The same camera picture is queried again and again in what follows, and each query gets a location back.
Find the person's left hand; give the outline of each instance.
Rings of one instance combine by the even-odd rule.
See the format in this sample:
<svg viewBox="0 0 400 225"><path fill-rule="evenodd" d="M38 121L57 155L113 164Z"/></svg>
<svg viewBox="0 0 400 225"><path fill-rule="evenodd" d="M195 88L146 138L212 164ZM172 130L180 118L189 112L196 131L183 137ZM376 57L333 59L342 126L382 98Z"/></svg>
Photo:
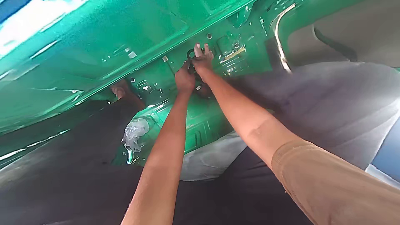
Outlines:
<svg viewBox="0 0 400 225"><path fill-rule="evenodd" d="M175 83L179 93L191 94L194 89L195 79L193 74L189 74L189 61L185 61L183 66L175 73Z"/></svg>

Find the person's right hand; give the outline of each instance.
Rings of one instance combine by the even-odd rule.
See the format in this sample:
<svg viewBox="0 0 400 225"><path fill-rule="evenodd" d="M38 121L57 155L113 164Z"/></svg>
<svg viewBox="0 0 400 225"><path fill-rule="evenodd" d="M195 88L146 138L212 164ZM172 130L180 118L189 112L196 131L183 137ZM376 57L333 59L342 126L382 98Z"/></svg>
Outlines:
<svg viewBox="0 0 400 225"><path fill-rule="evenodd" d="M196 56L192 59L194 68L196 69L196 72L200 75L202 80L206 82L206 77L214 73L211 65L211 61L214 58L214 55L208 48L208 44L204 44L203 53L199 43L194 46L194 55Z"/></svg>

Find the forearm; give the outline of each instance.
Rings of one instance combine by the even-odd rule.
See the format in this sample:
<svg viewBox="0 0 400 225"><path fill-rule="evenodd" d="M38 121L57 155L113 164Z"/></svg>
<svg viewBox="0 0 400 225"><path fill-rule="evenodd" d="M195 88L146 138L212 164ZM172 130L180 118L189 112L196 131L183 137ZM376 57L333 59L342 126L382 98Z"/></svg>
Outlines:
<svg viewBox="0 0 400 225"><path fill-rule="evenodd" d="M270 168L272 156L280 146L300 139L222 77L212 72L204 77L233 128Z"/></svg>
<svg viewBox="0 0 400 225"><path fill-rule="evenodd" d="M185 148L189 98L190 93L178 94L121 224L172 224Z"/></svg>

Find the shirt sleeve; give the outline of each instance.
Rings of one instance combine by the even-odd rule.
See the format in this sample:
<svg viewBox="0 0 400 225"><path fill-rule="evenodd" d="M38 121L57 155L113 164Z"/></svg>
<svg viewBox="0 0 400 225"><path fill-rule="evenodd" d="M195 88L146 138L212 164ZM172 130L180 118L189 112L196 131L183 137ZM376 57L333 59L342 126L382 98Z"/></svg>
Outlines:
<svg viewBox="0 0 400 225"><path fill-rule="evenodd" d="M400 224L400 190L307 141L281 146L272 170L316 225Z"/></svg>

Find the hand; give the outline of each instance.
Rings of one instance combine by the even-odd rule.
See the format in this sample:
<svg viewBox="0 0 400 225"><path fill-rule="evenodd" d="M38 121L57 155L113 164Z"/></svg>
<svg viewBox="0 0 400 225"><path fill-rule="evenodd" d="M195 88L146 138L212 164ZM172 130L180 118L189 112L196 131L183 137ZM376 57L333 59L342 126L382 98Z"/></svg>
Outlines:
<svg viewBox="0 0 400 225"><path fill-rule="evenodd" d="M185 61L183 66L175 73L175 83L179 93L191 94L194 89L194 75L189 74L189 61Z"/></svg>
<svg viewBox="0 0 400 225"><path fill-rule="evenodd" d="M211 61L214 59L214 55L208 48L208 44L204 44L204 53L201 51L200 44L197 43L194 46L194 55L196 56L192 63L196 72L200 75L202 80L206 82L206 77L210 74L213 74L214 71L212 69Z"/></svg>

